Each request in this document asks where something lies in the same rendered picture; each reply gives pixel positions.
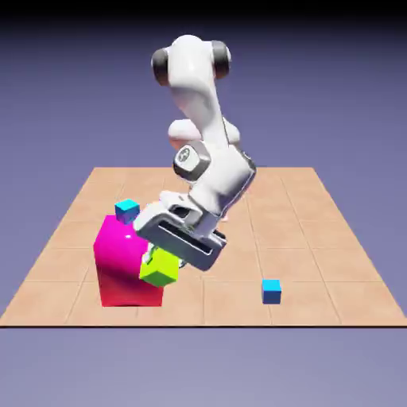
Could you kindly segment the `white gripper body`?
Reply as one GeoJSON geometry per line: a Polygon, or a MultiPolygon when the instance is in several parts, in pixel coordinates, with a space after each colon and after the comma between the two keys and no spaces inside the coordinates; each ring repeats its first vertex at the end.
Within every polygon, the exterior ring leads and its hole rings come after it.
{"type": "Polygon", "coordinates": [[[202,271],[209,270],[227,244],[226,236],[214,229],[198,235],[187,225],[189,215],[199,212],[186,204],[150,203],[133,222],[136,234],[153,245],[176,255],[202,271]]]}

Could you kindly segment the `small lime green cube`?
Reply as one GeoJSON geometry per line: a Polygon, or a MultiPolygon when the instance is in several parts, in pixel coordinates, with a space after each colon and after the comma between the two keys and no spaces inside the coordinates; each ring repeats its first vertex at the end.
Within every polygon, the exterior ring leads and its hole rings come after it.
{"type": "Polygon", "coordinates": [[[139,278],[155,287],[165,287],[178,280],[179,258],[161,248],[149,264],[141,263],[139,278]]]}

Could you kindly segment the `small blue cube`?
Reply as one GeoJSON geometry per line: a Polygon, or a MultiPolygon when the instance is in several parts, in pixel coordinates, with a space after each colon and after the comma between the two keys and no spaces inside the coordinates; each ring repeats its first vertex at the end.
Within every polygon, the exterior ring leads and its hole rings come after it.
{"type": "Polygon", "coordinates": [[[140,205],[132,199],[117,202],[114,209],[116,219],[124,224],[132,223],[140,213],[140,205]]]}
{"type": "Polygon", "coordinates": [[[278,279],[262,280],[262,303],[263,304],[281,303],[281,283],[278,279]]]}

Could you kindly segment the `large magenta box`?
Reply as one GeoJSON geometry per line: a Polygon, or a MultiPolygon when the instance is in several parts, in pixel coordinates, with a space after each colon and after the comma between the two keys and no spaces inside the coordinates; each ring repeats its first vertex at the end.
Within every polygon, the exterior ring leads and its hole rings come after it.
{"type": "Polygon", "coordinates": [[[102,306],[161,306],[163,288],[139,278],[147,246],[131,225],[118,221],[114,215],[105,217],[93,245],[102,306]]]}

